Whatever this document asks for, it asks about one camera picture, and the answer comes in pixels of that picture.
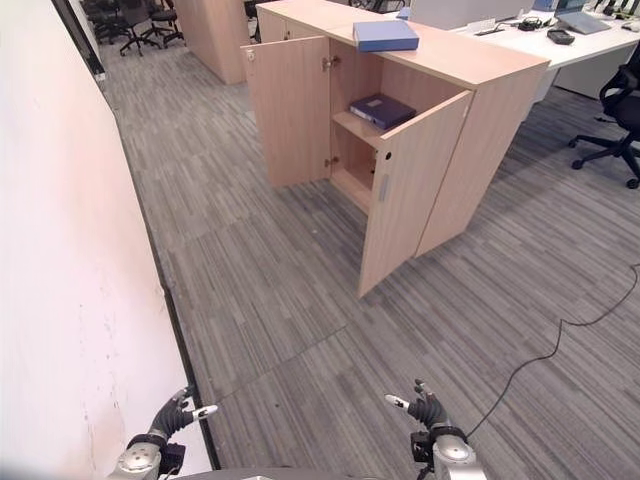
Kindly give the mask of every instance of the wooden partition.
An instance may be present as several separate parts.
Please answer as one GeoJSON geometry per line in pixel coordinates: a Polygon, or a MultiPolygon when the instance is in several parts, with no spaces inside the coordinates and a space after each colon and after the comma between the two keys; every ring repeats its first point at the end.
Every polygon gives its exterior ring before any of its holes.
{"type": "Polygon", "coordinates": [[[240,47],[249,27],[240,0],[175,0],[187,47],[226,84],[245,81],[240,47]]]}

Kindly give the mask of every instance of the black cable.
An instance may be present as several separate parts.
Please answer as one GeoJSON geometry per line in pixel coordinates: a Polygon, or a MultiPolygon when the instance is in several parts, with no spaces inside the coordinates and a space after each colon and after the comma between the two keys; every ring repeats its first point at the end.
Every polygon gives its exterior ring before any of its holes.
{"type": "Polygon", "coordinates": [[[629,265],[629,268],[631,269],[631,271],[633,272],[633,275],[634,275],[633,284],[627,290],[627,292],[622,296],[622,298],[620,300],[618,300],[611,308],[609,308],[606,312],[604,312],[602,315],[600,315],[595,320],[592,320],[591,322],[580,323],[580,322],[569,322],[568,320],[565,320],[564,318],[561,318],[560,319],[560,323],[558,324],[558,338],[556,339],[556,345],[553,348],[553,351],[548,355],[542,355],[540,357],[536,357],[536,358],[532,358],[531,360],[527,360],[526,362],[524,362],[520,366],[518,366],[511,373],[511,375],[509,376],[509,380],[507,380],[507,384],[505,385],[505,387],[502,390],[502,393],[500,394],[498,399],[493,403],[493,406],[482,417],[482,419],[480,419],[478,424],[475,427],[473,427],[471,429],[471,431],[467,434],[467,438],[471,437],[471,435],[474,434],[474,432],[480,427],[480,425],[482,425],[484,423],[484,421],[487,418],[489,418],[489,416],[498,407],[498,405],[500,405],[500,403],[504,399],[505,395],[507,394],[507,391],[509,390],[509,386],[511,385],[511,382],[513,381],[514,377],[516,376],[516,374],[520,370],[522,370],[524,367],[526,367],[527,365],[529,365],[531,363],[534,363],[534,362],[537,362],[537,361],[540,361],[540,360],[547,360],[547,359],[553,357],[556,353],[558,353],[558,348],[560,347],[560,339],[562,338],[562,330],[563,330],[563,327],[564,327],[565,324],[569,325],[571,327],[590,327],[590,326],[593,326],[596,323],[600,322],[601,320],[604,320],[607,316],[609,316],[611,313],[613,313],[613,311],[616,308],[618,308],[620,305],[622,305],[625,302],[625,300],[627,300],[627,298],[629,298],[629,295],[631,295],[631,292],[633,292],[635,290],[636,286],[638,285],[638,270],[637,269],[639,267],[640,267],[640,263],[636,263],[634,265],[629,265]]]}

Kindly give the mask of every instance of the black office chair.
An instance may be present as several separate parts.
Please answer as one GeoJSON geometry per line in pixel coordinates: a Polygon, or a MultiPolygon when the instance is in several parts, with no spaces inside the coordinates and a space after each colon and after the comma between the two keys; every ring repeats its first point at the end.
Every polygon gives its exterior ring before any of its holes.
{"type": "Polygon", "coordinates": [[[604,106],[604,113],[613,117],[616,123],[629,132],[623,139],[614,141],[588,135],[578,135],[569,142],[571,148],[578,141],[593,143],[605,147],[598,153],[593,153],[571,164],[574,170],[580,170],[586,162],[597,158],[614,156],[622,157],[636,178],[627,182],[627,188],[636,189],[640,185],[640,167],[636,157],[640,151],[631,144],[640,141],[640,96],[635,93],[640,91],[640,46],[629,63],[622,65],[618,73],[600,90],[600,101],[604,106]]]}
{"type": "MultiPolygon", "coordinates": [[[[252,18],[258,19],[258,9],[256,5],[258,3],[275,2],[276,0],[249,0],[244,2],[244,13],[249,20],[252,18]]],[[[253,38],[256,42],[262,43],[262,37],[260,36],[260,22],[256,23],[256,31],[250,38],[253,38]]]]}
{"type": "Polygon", "coordinates": [[[138,54],[142,57],[142,48],[140,43],[146,45],[153,45],[158,48],[162,48],[159,43],[149,40],[148,38],[138,35],[135,31],[135,26],[149,20],[149,8],[145,0],[119,0],[120,11],[124,18],[127,28],[130,31],[129,41],[124,44],[120,49],[120,55],[124,57],[125,50],[128,50],[134,43],[138,46],[138,54]]]}
{"type": "Polygon", "coordinates": [[[164,45],[164,48],[167,48],[167,44],[176,38],[184,40],[184,35],[178,29],[178,24],[176,23],[176,20],[178,20],[178,14],[175,10],[175,4],[173,3],[173,0],[166,0],[166,2],[169,9],[155,10],[151,12],[151,28],[142,34],[144,38],[148,38],[151,34],[155,34],[156,36],[160,35],[162,37],[162,44],[164,45]],[[156,22],[168,23],[172,28],[158,27],[156,22]]]}
{"type": "Polygon", "coordinates": [[[109,45],[119,36],[130,37],[127,25],[119,15],[119,6],[115,0],[85,0],[80,3],[93,24],[93,33],[98,43],[107,39],[109,45]]]}

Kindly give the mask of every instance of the laptop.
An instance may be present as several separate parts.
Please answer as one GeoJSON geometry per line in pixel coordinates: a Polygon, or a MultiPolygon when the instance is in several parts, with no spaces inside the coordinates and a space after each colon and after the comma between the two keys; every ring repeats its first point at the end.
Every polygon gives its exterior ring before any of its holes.
{"type": "Polygon", "coordinates": [[[583,35],[609,30],[611,25],[593,18],[582,11],[586,0],[560,0],[555,17],[571,30],[583,35]]]}

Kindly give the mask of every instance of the cabinet top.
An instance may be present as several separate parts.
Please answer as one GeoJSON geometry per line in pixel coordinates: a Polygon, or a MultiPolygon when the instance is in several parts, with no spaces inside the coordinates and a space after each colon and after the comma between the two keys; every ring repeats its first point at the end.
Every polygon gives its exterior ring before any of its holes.
{"type": "MultiPolygon", "coordinates": [[[[320,35],[354,46],[354,22],[388,20],[378,13],[326,0],[281,0],[259,4],[258,8],[297,22],[308,29],[317,30],[320,35]]],[[[418,49],[379,52],[376,55],[471,90],[549,62],[546,58],[488,44],[476,38],[418,23],[407,23],[420,37],[418,49]]]]}

